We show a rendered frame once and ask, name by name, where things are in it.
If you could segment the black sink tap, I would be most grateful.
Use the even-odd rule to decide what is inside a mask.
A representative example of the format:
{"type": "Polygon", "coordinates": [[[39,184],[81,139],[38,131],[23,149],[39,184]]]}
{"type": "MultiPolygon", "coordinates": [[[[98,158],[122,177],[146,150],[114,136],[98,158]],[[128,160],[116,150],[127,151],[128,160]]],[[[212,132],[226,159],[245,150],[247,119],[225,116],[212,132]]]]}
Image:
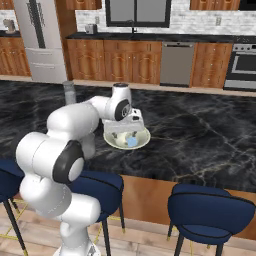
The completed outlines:
{"type": "Polygon", "coordinates": [[[137,29],[135,28],[135,22],[134,20],[127,20],[126,21],[127,24],[130,25],[131,29],[132,29],[132,34],[134,34],[135,32],[137,32],[137,29]]]}

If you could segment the wooden wall cupboard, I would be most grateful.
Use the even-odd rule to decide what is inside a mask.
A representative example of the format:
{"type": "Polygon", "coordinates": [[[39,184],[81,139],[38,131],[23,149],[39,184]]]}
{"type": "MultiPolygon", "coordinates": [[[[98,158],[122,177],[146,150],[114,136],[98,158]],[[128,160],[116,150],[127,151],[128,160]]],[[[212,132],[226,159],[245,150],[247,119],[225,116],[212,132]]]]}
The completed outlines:
{"type": "Polygon", "coordinates": [[[66,0],[68,10],[98,10],[102,8],[102,0],[66,0]]]}
{"type": "Polygon", "coordinates": [[[240,0],[190,0],[191,10],[201,11],[236,11],[240,0]]]}
{"type": "Polygon", "coordinates": [[[0,10],[13,10],[14,5],[12,0],[0,0],[0,10]]]}

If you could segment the grey coffee machine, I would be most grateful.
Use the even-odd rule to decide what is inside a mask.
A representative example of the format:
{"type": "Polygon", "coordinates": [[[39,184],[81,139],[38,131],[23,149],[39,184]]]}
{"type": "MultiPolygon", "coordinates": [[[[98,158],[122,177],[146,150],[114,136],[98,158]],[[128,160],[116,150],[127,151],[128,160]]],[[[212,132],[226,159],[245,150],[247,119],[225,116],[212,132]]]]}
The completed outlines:
{"type": "Polygon", "coordinates": [[[3,25],[7,28],[6,34],[14,34],[16,32],[14,21],[11,19],[4,19],[3,25]]]}

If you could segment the cream ice bowl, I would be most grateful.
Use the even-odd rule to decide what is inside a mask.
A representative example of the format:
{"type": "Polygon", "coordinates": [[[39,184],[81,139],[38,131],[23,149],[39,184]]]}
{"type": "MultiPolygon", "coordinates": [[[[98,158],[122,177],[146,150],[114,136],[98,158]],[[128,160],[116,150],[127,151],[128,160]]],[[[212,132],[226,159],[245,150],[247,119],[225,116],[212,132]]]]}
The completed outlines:
{"type": "MultiPolygon", "coordinates": [[[[130,137],[132,137],[133,132],[126,132],[126,140],[130,137]]],[[[112,147],[121,149],[121,150],[134,150],[134,149],[139,149],[147,145],[151,139],[150,132],[147,129],[144,129],[143,131],[137,132],[136,134],[136,139],[138,141],[138,144],[136,147],[128,147],[127,143],[124,145],[120,145],[116,143],[116,140],[112,133],[104,133],[103,134],[104,140],[112,147]]]]}

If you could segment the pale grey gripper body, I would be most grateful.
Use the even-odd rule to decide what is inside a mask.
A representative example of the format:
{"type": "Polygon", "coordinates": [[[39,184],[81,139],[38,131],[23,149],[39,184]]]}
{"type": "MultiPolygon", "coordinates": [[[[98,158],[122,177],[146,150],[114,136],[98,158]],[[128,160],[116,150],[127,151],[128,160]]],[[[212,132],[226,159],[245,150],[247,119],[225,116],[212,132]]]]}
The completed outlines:
{"type": "Polygon", "coordinates": [[[105,133],[124,133],[124,132],[140,132],[145,126],[141,118],[134,120],[133,118],[125,118],[121,121],[104,120],[105,133]]]}

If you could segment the silver dishwasher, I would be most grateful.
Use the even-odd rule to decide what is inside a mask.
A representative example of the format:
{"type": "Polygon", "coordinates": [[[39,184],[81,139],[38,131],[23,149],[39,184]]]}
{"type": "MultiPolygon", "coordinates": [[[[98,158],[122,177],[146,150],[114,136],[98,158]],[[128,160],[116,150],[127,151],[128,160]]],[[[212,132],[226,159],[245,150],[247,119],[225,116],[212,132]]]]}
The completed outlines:
{"type": "Polygon", "coordinates": [[[163,42],[160,85],[188,87],[193,55],[192,42],[163,42]]]}

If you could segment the silver fridge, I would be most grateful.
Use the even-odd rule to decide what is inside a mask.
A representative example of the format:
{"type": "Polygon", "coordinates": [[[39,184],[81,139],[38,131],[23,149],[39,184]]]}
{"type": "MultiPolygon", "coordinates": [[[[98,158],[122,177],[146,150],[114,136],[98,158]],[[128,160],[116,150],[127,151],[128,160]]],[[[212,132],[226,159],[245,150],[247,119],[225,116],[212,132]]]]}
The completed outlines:
{"type": "Polygon", "coordinates": [[[13,0],[32,80],[67,80],[54,0],[13,0]]]}

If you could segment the wooden base cupboard run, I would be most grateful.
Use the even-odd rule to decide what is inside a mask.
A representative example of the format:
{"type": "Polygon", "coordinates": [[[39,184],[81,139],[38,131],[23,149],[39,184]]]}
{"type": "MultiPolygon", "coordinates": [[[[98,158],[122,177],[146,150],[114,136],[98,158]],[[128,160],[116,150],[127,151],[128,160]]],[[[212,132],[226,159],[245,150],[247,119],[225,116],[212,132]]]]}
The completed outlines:
{"type": "Polygon", "coordinates": [[[68,39],[67,45],[74,79],[160,83],[160,42],[68,39]]]}
{"type": "Polygon", "coordinates": [[[0,37],[0,75],[31,76],[20,37],[0,37]]]}

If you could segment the black framed window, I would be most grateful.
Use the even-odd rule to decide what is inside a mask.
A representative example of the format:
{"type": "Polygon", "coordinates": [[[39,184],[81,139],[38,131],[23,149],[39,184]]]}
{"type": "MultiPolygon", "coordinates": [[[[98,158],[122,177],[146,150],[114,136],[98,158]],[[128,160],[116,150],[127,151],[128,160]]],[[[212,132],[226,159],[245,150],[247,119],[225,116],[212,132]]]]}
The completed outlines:
{"type": "Polygon", "coordinates": [[[171,0],[105,0],[108,27],[130,27],[127,20],[134,20],[135,27],[168,28],[171,0]]]}

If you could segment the navy blue bar stool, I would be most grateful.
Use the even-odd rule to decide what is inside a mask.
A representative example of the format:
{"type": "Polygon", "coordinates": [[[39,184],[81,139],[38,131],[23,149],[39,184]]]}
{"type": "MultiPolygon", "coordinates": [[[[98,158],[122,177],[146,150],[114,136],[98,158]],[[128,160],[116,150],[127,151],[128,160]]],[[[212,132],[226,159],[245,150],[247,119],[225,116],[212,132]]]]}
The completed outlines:
{"type": "Polygon", "coordinates": [[[106,254],[111,256],[107,218],[116,210],[119,210],[121,227],[125,229],[122,206],[123,178],[115,173],[83,170],[81,175],[69,187],[74,193],[85,194],[99,200],[101,213],[97,223],[102,223],[106,254]]]}
{"type": "Polygon", "coordinates": [[[0,160],[0,203],[4,204],[24,256],[28,256],[26,246],[9,203],[9,199],[12,199],[19,192],[23,177],[24,175],[13,160],[0,160]]]}
{"type": "Polygon", "coordinates": [[[249,225],[256,205],[224,189],[176,184],[167,208],[170,218],[167,238],[173,226],[179,231],[174,256],[180,255],[184,239],[216,245],[215,256],[222,256],[223,245],[249,225]]]}

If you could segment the black microwave oven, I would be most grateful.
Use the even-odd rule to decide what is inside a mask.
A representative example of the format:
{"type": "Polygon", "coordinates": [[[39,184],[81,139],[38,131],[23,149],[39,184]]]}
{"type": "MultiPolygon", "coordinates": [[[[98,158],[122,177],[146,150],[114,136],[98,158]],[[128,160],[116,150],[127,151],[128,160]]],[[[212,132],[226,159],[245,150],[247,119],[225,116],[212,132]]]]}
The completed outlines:
{"type": "Polygon", "coordinates": [[[256,0],[240,0],[240,11],[256,11],[256,0]]]}

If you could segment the grey glass cup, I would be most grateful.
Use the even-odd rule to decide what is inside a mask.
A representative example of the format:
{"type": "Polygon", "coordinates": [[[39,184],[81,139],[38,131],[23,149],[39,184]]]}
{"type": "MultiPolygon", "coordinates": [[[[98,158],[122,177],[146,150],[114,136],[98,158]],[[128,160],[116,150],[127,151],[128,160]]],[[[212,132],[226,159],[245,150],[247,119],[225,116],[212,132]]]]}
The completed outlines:
{"type": "Polygon", "coordinates": [[[65,81],[63,83],[65,101],[67,105],[76,103],[76,91],[72,81],[65,81]]]}

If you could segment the silver oven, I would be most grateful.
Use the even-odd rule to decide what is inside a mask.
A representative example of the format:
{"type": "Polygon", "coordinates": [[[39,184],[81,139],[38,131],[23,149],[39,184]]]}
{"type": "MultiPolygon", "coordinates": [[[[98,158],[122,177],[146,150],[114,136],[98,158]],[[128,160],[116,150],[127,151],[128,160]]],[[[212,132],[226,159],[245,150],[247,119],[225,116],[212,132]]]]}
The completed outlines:
{"type": "Polygon", "coordinates": [[[224,90],[256,91],[256,44],[234,44],[224,90]]]}

